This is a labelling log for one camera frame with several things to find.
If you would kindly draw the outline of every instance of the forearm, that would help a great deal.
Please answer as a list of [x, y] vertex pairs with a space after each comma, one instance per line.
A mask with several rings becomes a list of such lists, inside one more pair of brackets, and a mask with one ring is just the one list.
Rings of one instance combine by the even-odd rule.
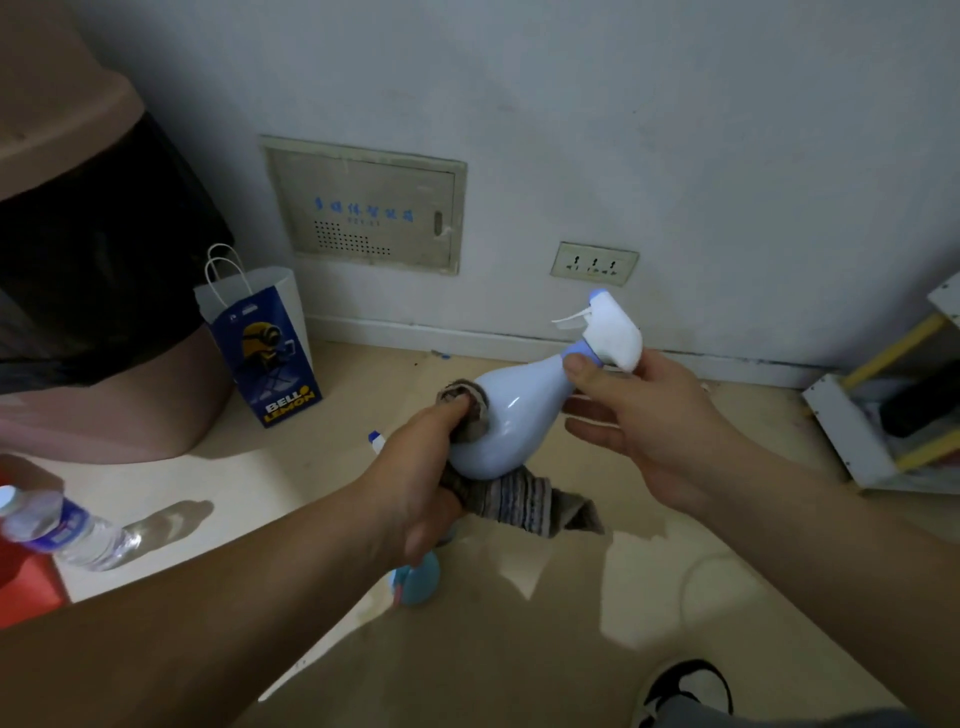
[[7, 630], [5, 718], [227, 725], [382, 576], [395, 537], [389, 512], [355, 483], [192, 561]]
[[960, 553], [753, 443], [694, 514], [932, 724], [960, 715]]

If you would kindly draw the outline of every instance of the bottle label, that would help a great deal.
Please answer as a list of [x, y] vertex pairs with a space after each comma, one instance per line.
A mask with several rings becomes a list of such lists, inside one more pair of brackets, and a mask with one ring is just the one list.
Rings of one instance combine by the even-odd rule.
[[84, 532], [89, 519], [89, 513], [69, 498], [64, 498], [63, 509], [60, 511], [60, 523], [40, 538], [24, 542], [23, 545], [40, 553], [58, 551]]

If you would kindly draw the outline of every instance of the baseboard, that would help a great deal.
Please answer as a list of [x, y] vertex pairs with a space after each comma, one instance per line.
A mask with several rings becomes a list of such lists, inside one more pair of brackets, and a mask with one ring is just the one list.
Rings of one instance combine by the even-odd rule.
[[[342, 341], [415, 352], [443, 352], [455, 356], [476, 356], [503, 361], [537, 361], [562, 351], [569, 344], [555, 339], [456, 331], [339, 316], [307, 316], [306, 329], [310, 338], [324, 341]], [[823, 367], [763, 359], [691, 352], [665, 353], [691, 369], [699, 378], [718, 381], [805, 389], [827, 372]]]

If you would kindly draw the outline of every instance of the black garbage bag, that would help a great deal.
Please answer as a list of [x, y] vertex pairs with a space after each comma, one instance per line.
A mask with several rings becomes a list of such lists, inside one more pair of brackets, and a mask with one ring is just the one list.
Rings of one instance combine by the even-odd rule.
[[88, 386], [167, 351], [204, 322], [207, 248], [232, 242], [150, 114], [0, 202], [0, 394]]

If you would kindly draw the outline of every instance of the ventilation holes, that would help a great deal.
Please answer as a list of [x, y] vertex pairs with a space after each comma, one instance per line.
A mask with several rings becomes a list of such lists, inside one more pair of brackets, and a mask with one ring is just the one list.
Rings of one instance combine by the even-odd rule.
[[314, 220], [313, 229], [317, 234], [317, 243], [327, 250], [360, 255], [392, 255], [390, 248], [372, 245], [367, 235], [343, 232], [340, 229], [340, 223]]

